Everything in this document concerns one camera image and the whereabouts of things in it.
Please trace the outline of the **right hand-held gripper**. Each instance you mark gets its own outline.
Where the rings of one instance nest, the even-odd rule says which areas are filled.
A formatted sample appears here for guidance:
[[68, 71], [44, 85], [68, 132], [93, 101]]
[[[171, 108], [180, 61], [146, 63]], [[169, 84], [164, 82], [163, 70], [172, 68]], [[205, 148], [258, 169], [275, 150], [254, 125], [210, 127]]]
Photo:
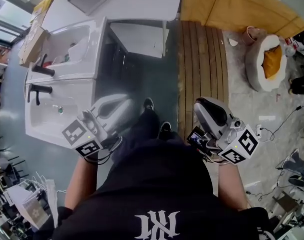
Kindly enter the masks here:
[[218, 99], [199, 97], [194, 111], [205, 134], [206, 156], [216, 155], [231, 164], [250, 159], [259, 140], [250, 125], [232, 115], [231, 110]]

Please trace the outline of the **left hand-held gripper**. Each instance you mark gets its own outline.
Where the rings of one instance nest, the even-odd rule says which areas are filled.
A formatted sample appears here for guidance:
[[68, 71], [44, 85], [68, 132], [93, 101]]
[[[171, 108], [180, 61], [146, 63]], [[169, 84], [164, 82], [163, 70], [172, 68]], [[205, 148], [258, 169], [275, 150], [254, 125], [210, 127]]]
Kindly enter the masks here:
[[92, 109], [82, 111], [62, 130], [70, 149], [81, 157], [111, 150], [117, 143], [117, 134], [112, 131], [130, 118], [133, 102], [128, 100], [127, 94], [112, 94], [99, 98]]

